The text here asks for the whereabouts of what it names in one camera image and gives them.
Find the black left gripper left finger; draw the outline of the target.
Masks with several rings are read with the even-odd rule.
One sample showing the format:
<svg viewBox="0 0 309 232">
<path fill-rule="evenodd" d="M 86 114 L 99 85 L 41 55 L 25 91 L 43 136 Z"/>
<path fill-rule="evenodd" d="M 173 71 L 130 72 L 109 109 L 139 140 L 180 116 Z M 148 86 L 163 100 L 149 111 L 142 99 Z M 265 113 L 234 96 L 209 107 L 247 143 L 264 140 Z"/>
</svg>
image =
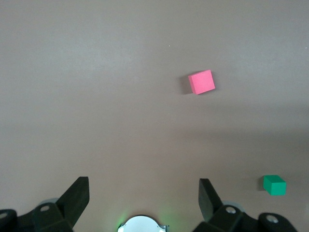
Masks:
<svg viewBox="0 0 309 232">
<path fill-rule="evenodd" d="M 72 232 L 89 203 L 89 178 L 77 180 L 56 202 L 42 203 L 18 216 L 13 209 L 0 211 L 2 232 Z"/>
</svg>

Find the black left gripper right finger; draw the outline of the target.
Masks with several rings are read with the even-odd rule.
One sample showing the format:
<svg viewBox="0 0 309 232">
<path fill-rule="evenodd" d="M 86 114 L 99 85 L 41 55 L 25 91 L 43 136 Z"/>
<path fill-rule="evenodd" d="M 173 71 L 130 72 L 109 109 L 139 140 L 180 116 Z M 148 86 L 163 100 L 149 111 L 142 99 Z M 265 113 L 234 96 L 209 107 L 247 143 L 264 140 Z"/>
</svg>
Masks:
<svg viewBox="0 0 309 232">
<path fill-rule="evenodd" d="M 204 218 L 195 232 L 296 232 L 291 222 L 275 213 L 254 219 L 230 204 L 224 205 L 209 179 L 199 180 L 198 203 Z"/>
</svg>

